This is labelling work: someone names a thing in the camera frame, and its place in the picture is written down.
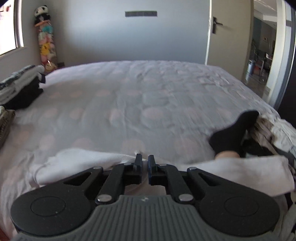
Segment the white sweatshirt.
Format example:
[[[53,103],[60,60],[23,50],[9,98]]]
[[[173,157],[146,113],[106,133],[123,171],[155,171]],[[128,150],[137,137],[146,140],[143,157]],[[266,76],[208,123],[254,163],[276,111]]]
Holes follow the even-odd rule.
[[[97,152],[84,149],[64,149],[46,162],[29,169],[29,184],[41,187],[100,166],[110,170],[118,164],[134,162],[135,155]],[[252,188],[269,196],[280,196],[295,189],[295,180],[288,159],[284,156],[219,158],[192,164],[193,167]]]

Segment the polka dot bed sheet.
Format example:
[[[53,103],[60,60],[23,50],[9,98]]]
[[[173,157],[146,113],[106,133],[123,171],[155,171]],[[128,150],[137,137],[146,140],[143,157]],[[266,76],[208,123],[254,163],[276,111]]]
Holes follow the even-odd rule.
[[[3,240],[295,240],[290,192],[269,196],[194,163],[273,155],[248,144],[215,155],[214,132],[241,113],[277,111],[225,70],[176,61],[79,65],[46,76],[43,93],[16,112],[1,147]],[[95,199],[111,170],[96,166],[33,188],[29,169],[64,149],[142,154],[142,182],[111,204]],[[194,201],[149,185],[148,156],[181,173]]]

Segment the black sock foot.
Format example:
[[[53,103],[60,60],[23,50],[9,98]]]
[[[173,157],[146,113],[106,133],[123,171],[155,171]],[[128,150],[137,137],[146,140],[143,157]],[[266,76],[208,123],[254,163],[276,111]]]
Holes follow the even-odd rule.
[[[242,142],[247,132],[251,131],[259,117],[259,112],[249,110],[241,113],[235,123],[229,127],[214,132],[209,138],[209,145],[215,155],[222,152],[241,154]]]

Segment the beige crumpled garment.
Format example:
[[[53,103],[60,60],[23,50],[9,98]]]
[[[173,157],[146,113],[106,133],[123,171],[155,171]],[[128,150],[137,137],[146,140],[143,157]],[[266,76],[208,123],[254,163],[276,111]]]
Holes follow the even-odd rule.
[[[250,132],[250,136],[259,143],[260,146],[269,150],[273,148],[273,142],[275,140],[274,134],[271,132],[273,124],[262,117],[258,117],[253,129]]]

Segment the black folded garment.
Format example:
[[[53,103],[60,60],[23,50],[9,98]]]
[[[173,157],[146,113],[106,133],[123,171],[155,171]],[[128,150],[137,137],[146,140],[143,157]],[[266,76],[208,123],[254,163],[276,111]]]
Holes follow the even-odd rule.
[[[19,110],[28,108],[42,93],[40,80],[45,80],[45,76],[35,77],[28,85],[23,87],[20,92],[6,103],[1,103],[5,109]]]

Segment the striped folded garment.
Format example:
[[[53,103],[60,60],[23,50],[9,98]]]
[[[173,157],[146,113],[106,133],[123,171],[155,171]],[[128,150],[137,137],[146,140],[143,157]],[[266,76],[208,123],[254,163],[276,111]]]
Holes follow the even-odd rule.
[[[15,118],[15,111],[1,106],[0,112],[0,147],[2,147],[10,133],[11,125]]]

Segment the white crumpled garment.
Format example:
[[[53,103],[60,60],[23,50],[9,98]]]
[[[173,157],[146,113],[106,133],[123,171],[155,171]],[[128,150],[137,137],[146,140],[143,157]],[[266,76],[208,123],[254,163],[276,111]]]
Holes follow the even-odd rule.
[[[295,128],[286,120],[278,119],[271,128],[273,145],[284,152],[295,154]]]

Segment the grey folded garments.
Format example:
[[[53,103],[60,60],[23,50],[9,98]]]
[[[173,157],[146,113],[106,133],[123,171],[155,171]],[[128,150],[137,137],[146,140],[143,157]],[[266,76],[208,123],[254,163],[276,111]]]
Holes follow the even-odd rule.
[[[1,103],[6,103],[15,97],[20,90],[28,85],[35,77],[41,77],[45,73],[43,65],[37,65],[33,69],[24,73],[19,79],[14,81],[9,87],[1,90]]]

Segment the silver trash bin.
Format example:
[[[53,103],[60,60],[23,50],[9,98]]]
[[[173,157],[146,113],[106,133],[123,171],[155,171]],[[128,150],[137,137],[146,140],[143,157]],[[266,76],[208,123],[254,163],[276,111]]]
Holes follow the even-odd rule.
[[[249,75],[252,75],[253,74],[254,68],[255,68],[255,64],[256,64],[256,61],[255,60],[249,60],[248,67],[247,67],[247,73]]]

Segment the plush toy tube holder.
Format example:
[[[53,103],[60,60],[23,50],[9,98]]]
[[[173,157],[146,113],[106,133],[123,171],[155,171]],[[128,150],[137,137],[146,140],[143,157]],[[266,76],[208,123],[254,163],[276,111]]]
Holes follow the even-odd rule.
[[[45,72],[51,73],[58,68],[51,21],[41,21],[35,27],[37,29],[41,63],[45,68]]]

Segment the floral dark folded garment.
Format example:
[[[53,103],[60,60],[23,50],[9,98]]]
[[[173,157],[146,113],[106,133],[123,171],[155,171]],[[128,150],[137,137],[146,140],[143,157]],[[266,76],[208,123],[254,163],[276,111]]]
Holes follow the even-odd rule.
[[[1,82],[0,90],[3,90],[4,88],[9,87],[14,81],[19,79],[24,73],[33,69],[34,67],[35,67],[35,65],[28,65],[28,66],[25,66],[24,68],[22,68],[21,70],[12,73],[8,78],[6,78],[5,80],[3,80]]]

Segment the beige door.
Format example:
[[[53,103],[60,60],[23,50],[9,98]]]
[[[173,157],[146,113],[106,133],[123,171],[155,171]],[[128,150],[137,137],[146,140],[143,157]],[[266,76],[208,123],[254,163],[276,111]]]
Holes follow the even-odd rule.
[[[213,17],[223,26],[212,33]],[[243,80],[246,74],[253,30],[254,1],[210,1],[206,64],[218,66]]]

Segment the window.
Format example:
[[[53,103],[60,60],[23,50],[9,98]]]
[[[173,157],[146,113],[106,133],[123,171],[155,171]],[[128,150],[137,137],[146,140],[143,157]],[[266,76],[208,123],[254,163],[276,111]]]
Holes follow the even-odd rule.
[[[22,1],[9,0],[1,6],[1,56],[23,47]]]

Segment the panda plush toy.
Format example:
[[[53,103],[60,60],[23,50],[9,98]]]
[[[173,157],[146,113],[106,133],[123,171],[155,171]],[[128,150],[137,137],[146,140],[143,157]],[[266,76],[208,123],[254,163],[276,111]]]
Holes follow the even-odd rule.
[[[49,9],[46,5],[36,8],[34,11],[34,16],[35,16],[34,25],[51,19],[50,15],[49,15]]]

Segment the wall switch panel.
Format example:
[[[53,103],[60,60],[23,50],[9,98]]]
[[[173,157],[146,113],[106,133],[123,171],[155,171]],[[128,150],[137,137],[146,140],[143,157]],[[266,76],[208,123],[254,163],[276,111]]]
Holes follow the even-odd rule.
[[[158,12],[157,11],[126,11],[125,17],[157,17]]]

